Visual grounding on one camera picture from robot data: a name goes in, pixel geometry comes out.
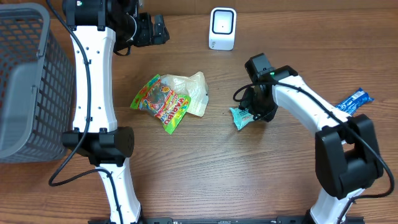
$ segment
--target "white device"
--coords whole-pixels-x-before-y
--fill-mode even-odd
[[[209,48],[232,50],[235,43],[236,11],[227,7],[217,7],[211,11]]]

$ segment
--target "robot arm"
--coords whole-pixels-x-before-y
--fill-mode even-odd
[[[352,118],[336,109],[312,91],[291,67],[272,68],[264,54],[252,57],[245,68],[255,87],[246,89],[241,109],[248,109],[254,119],[270,122],[281,106],[315,136],[315,170],[323,188],[304,223],[337,224],[348,200],[360,195],[382,176],[381,164],[307,95],[287,86],[260,83],[279,82],[300,87],[354,129],[379,154],[371,120],[363,114]],[[354,149],[345,152],[342,144],[346,143],[354,144]]]
[[[129,158],[134,148],[134,133],[130,127],[118,127],[112,97],[113,52],[132,45],[144,47],[164,44],[169,40],[161,15],[155,16],[155,26],[148,13],[138,14],[138,0],[64,0],[63,11],[67,25],[84,47],[91,73],[91,122],[82,147],[77,152],[86,156],[96,169],[112,174],[117,190],[113,189],[107,174],[100,172],[111,207],[110,222],[138,223],[141,205],[134,193]],[[86,126],[87,78],[80,48],[74,41],[76,60],[76,113],[73,131],[65,132],[62,143],[74,148]]]

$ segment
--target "wood grain surface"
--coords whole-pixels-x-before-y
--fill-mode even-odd
[[[134,189],[147,217],[265,218],[303,215],[316,201],[314,139],[286,110],[271,123],[237,131],[229,107],[250,82],[244,63],[264,52],[275,67],[290,65],[332,104],[359,87],[375,98],[357,114],[374,122],[381,154],[398,175],[398,10],[270,12],[237,16],[234,50],[208,49],[208,16],[165,17],[165,45],[133,48],[113,58],[113,99],[119,126],[131,126]],[[73,60],[69,36],[52,31]],[[156,74],[202,71],[210,101],[204,117],[187,114],[173,135],[158,119],[129,105]],[[86,223],[109,218],[98,174],[49,187],[60,161],[0,165],[0,223]],[[57,180],[92,169],[75,156]],[[367,193],[388,188],[386,176]],[[358,200],[350,215],[397,223],[398,195]]]
[[[46,6],[45,0],[0,0],[0,4],[36,2]],[[62,0],[52,0],[54,8],[63,16]],[[236,12],[280,12],[338,9],[398,8],[396,0],[145,0],[140,12],[153,16],[209,15],[215,7],[233,7]]]

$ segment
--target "mesh basket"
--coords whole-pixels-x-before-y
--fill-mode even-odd
[[[0,162],[59,159],[75,69],[39,4],[0,4]]]

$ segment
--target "blue wrapper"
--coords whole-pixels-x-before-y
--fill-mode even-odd
[[[356,90],[356,92],[342,101],[341,103],[336,105],[336,108],[349,113],[350,115],[354,115],[355,111],[364,105],[367,102],[374,101],[374,98],[369,96],[369,93],[363,91],[362,88]]]
[[[238,130],[245,127],[248,123],[254,121],[253,114],[249,113],[249,110],[241,110],[239,108],[229,108],[234,118],[234,123]]]

